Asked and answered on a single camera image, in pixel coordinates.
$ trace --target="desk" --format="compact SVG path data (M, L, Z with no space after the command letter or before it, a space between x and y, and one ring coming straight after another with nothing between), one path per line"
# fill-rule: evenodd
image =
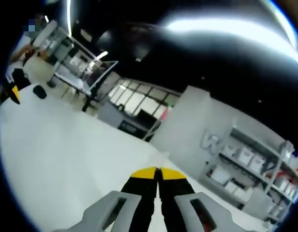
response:
M128 115L124 111L120 111L117 106L110 101L105 102L99 109L98 119L120 130L123 130L122 127L125 127L125 132L141 139L150 129L143 126L140 122L137 122L133 116Z
M61 75L58 72L55 72L54 76L56 78L58 78L59 80L63 81L64 83L75 88L76 90L82 92L86 96L91 96L90 87L88 86L88 84L85 81L81 80L80 78L76 78L76 77L72 77L72 76L66 77L66 76Z
M112 190L121 190L135 170L161 163L149 143L49 94L41 100L33 88L20 91L20 105L8 99L0 107L0 157L20 207L41 231L71 227L90 205ZM162 163L178 169L167 159ZM239 226L265 231L262 221L188 180L196 192L229 209ZM161 214L157 219L163 222Z

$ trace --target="metal shelving unit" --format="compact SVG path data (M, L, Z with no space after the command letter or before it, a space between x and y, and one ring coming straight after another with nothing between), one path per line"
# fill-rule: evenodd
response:
M266 163L263 166L263 169L261 173L256 173L254 170L250 169L245 164L241 163L239 160L237 160L234 157L227 156L223 153L221 153L222 147L227 143L227 140L232 137L241 143L245 144L245 146L251 148L255 152L259 153L266 159ZM225 135L224 138L220 141L219 147L217 149L217 153L212 156L210 161L207 164L207 167L202 172L200 177L200 182L207 187L209 190L216 193L218 196L223 198L224 200L228 201L229 203L233 204L234 206L237 205L245 205L246 202L244 202L239 197L233 195L232 193L228 192L223 185L218 183L217 181L211 179L207 176L207 173L209 170L211 170L214 166L218 164L218 159L226 159L228 162L236 165L240 169L246 171L250 175L252 175L256 181L261 182L266 185L264 192L267 194L270 189L275 190L277 193L279 193L284 199L289 201L288 207L291 206L293 203L293 200L295 196L298 194L298 190L296 191L296 194L293 196L293 198L289 197L287 194L285 194L284 190L281 190L279 187L274 185L274 181L277 177L277 174L279 170L281 169L285 173L288 174L288 176L295 178L298 183L298 172L294 170L290 165L283 160L285 154L287 152L286 147L282 147L281 153L273 149L272 147L268 146L264 142L258 140L255 136L233 126L231 129L229 129ZM275 163L275 166L273 168L273 173L271 178L267 178L263 176L263 173L268 170L268 166L270 163ZM278 217L275 217L273 215L268 215L267 218L270 218L273 221L280 222L281 219Z
M231 157L231 156L226 156L223 153L219 154L220 156L222 156L224 159L227 159L229 161L231 161L233 164L237 165L238 167L240 167L243 170L246 170L247 172L249 172L250 174L252 174L254 177L258 178L259 180L261 180L262 182L268 184L269 183L269 179L262 176L259 173L256 173L255 171L253 171L252 169L250 169L249 167L247 167L246 165L242 164L238 159Z

